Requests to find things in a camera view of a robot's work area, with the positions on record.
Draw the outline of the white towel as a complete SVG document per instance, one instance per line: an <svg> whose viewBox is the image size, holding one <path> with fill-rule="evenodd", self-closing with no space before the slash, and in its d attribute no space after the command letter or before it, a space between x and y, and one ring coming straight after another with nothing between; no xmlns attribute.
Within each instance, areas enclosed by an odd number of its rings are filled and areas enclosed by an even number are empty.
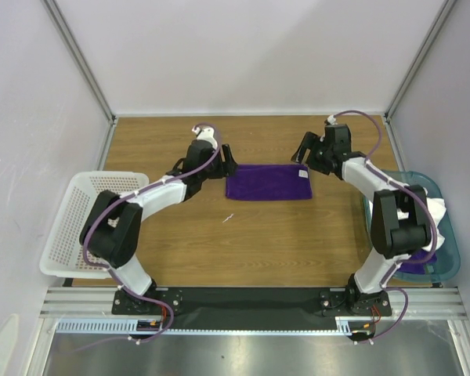
<svg viewBox="0 0 470 376"><path fill-rule="evenodd" d="M408 190L420 201L404 191L383 190L368 202L371 243L387 259L420 249L430 252L445 241L439 231L447 211L444 200L427 197L427 190L418 185Z"/></svg>

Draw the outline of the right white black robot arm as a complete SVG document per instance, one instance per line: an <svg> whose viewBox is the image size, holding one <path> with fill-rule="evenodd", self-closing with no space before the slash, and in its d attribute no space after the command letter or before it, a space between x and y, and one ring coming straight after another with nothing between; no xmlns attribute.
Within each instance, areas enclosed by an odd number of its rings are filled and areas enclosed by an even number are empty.
<svg viewBox="0 0 470 376"><path fill-rule="evenodd" d="M372 203L372 249L350 276L340 307L352 316L375 312L387 301L385 288L400 266L411 261L418 250L429 247L433 254L437 249L436 221L424 188L392 179L367 155L353 151L347 125L327 124L321 136L307 132L292 161L324 175L336 175Z"/></svg>

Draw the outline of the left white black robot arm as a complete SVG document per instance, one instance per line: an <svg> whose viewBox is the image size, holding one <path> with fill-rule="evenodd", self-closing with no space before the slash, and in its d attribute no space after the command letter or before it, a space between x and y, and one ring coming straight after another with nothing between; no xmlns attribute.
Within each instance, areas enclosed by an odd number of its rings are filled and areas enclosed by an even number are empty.
<svg viewBox="0 0 470 376"><path fill-rule="evenodd" d="M82 227L79 243L84 260L97 263L118 282L139 313L149 313L157 304L156 283L136 256L141 224L169 206L188 201L209 179L223 179L237 170L230 146L215 149L208 141L193 141L161 180L132 193L104 190L98 194Z"/></svg>

